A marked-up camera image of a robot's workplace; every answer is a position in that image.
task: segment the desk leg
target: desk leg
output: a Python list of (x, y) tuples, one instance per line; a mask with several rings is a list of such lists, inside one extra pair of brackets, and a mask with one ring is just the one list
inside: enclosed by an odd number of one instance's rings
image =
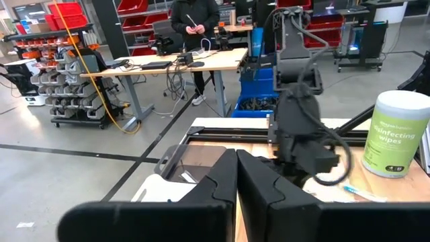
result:
[(215, 88), (216, 88), (216, 103), (218, 104), (218, 114), (222, 117), (227, 117), (231, 109), (231, 104), (224, 103), (224, 88), (222, 88), (221, 71), (214, 71)]
[(124, 127), (122, 127), (125, 131), (133, 131), (138, 122), (142, 122), (144, 118), (146, 118), (151, 110), (154, 109), (154, 104), (149, 104), (147, 108), (140, 107), (139, 100), (136, 95), (136, 90), (133, 86), (133, 80), (131, 76), (124, 77), (126, 82), (124, 83), (124, 87), (126, 88), (128, 97), (130, 98), (130, 103), (132, 106), (134, 117), (127, 122)]

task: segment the pen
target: pen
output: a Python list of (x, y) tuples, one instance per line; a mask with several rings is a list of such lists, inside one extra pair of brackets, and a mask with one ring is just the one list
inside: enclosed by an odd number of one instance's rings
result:
[(343, 189), (345, 191), (351, 192), (353, 194), (357, 194), (358, 196), (361, 196), (362, 198), (365, 198), (365, 199), (370, 200), (372, 202), (387, 202), (386, 198), (379, 198), (379, 197), (377, 197), (377, 196), (375, 196), (369, 192), (360, 191), (351, 185), (344, 185)]

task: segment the wooden table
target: wooden table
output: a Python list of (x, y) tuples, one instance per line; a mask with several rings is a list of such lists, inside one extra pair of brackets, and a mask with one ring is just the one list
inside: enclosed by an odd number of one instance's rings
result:
[[(348, 121), (348, 119), (322, 119), (322, 121), (328, 127), (335, 128)], [(265, 118), (197, 118), (192, 126), (204, 126), (207, 128), (267, 128), (267, 120)], [(368, 130), (369, 126), (370, 121), (368, 120), (358, 126), (356, 130)], [(273, 156), (273, 147), (264, 144), (191, 142), (190, 145), (223, 146), (228, 149), (244, 149), (254, 156)], [(352, 186), (363, 191), (371, 192), (376, 196), (387, 198), (388, 201), (391, 202), (430, 201), (430, 178), (417, 162), (411, 163), (411, 168), (406, 177), (389, 179), (374, 175), (364, 168), (361, 164), (363, 148), (353, 147), (351, 150), (354, 155), (354, 168), (349, 177), (349, 183)], [(337, 149), (337, 153), (343, 155), (343, 150)], [(338, 173), (342, 171), (343, 165), (340, 164), (338, 168), (332, 170), (332, 173), (338, 177)], [(326, 187), (320, 188), (324, 194), (317, 194), (316, 197), (319, 198), (319, 196), (324, 195), (332, 196), (332, 194), (329, 194), (331, 193), (330, 190), (324, 191), (325, 188)], [(356, 195), (347, 194), (347, 196), (351, 196), (359, 202), (365, 201), (363, 198)], [(247, 235), (239, 202), (237, 202), (236, 217), (236, 241), (246, 242)]]
[[(229, 70), (237, 70), (241, 61), (246, 57), (248, 52), (247, 48), (235, 48), (229, 51), (220, 51), (217, 52), (215, 50), (209, 53), (209, 56), (206, 58), (199, 59), (196, 57), (195, 61), (202, 61), (204, 66), (202, 67), (190, 67), (184, 70), (183, 72), (193, 72), (193, 71), (214, 71), (215, 78), (215, 88), (218, 90), (216, 92), (216, 101), (218, 103), (218, 113), (221, 116), (227, 116), (228, 112), (231, 109), (231, 104), (224, 103), (224, 89), (221, 71), (229, 71)], [(148, 56), (131, 56), (131, 57), (122, 57), (118, 58), (115, 61), (120, 61), (124, 59), (130, 60), (130, 62), (134, 65), (144, 65), (150, 62), (155, 61), (174, 61), (177, 58), (178, 54), (172, 54), (168, 56), (157, 56), (157, 55), (148, 55)], [(130, 103), (133, 110), (134, 117), (123, 127), (125, 130), (133, 130), (137, 125), (137, 120), (143, 120), (147, 117), (151, 110), (154, 108), (154, 104), (149, 105), (147, 108), (142, 108), (139, 104), (139, 100), (136, 95), (136, 91), (134, 90), (132, 75), (148, 75), (148, 74), (165, 74), (167, 71), (170, 73), (174, 72), (175, 67), (170, 66), (166, 69), (155, 69), (155, 70), (141, 70), (140, 68), (136, 68), (131, 71), (125, 70), (124, 67), (118, 67), (116, 69), (108, 69), (102, 71), (100, 73), (90, 73), (90, 74), (81, 74), (82, 77), (118, 77), (123, 76), (125, 78), (124, 87), (130, 97)]]

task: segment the black jacket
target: black jacket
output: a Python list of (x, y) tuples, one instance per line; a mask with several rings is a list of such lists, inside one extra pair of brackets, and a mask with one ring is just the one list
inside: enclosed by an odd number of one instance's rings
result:
[(194, 27), (189, 15), (197, 24), (204, 26), (206, 37), (211, 40), (214, 37), (214, 28), (220, 21), (220, 11), (215, 0), (175, 0), (172, 7), (172, 28), (182, 34), (185, 47), (190, 50), (200, 47), (201, 34), (188, 34), (186, 27)]

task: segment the gray floor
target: gray floor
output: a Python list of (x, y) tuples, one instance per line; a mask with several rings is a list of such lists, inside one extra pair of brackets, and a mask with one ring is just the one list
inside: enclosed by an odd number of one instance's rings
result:
[[(400, 35), (398, 29), (398, 24), (388, 29), (385, 52), (390, 49), (393, 52), (414, 50), (423, 54), (430, 47), (429, 28), (423, 18), (404, 20)], [(104, 50), (103, 55), (112, 59), (108, 50)], [(6, 63), (8, 60), (2, 58), (0, 61)], [(325, 87), (325, 92), (318, 96), (322, 116), (354, 117), (372, 105), (380, 92), (394, 89), (407, 80), (421, 61), (421, 57), (411, 52), (392, 53), (384, 61), (380, 73), (362, 69), (343, 69), (342, 73), (337, 73), (333, 58), (329, 54), (323, 56), (318, 61)], [(239, 75), (225, 72), (223, 79), (227, 99), (234, 107), (241, 91)], [(0, 81), (9, 85), (4, 79)], [(137, 84), (135, 88), (141, 105), (155, 103), (158, 112), (173, 109), (175, 102), (162, 95), (165, 76), (149, 76), (146, 83)], [(50, 123), (47, 107), (27, 107), (21, 99), (11, 97), (10, 91), (0, 86), (0, 147), (15, 145), (139, 157), (173, 119), (169, 115), (151, 114), (135, 135), (124, 134), (113, 125), (106, 130), (71, 125), (55, 128)], [(188, 87), (187, 92), (191, 96), (193, 87)], [(211, 83), (206, 86), (205, 93), (207, 102), (215, 108)], [(118, 97), (128, 100), (124, 91)], [(180, 101), (173, 115), (184, 104)], [(154, 159), (145, 161), (153, 162), (169, 146), (177, 144), (198, 117), (216, 117), (216, 114), (205, 104), (188, 107), (148, 154)], [(0, 149), (0, 241), (55, 241), (56, 224), (67, 209), (104, 198), (118, 180), (133, 169), (133, 164), (133, 161)], [(153, 163), (141, 163), (112, 200), (130, 200), (145, 177), (153, 172), (154, 166)], [(34, 222), (34, 226), (17, 229), (21, 222)]]

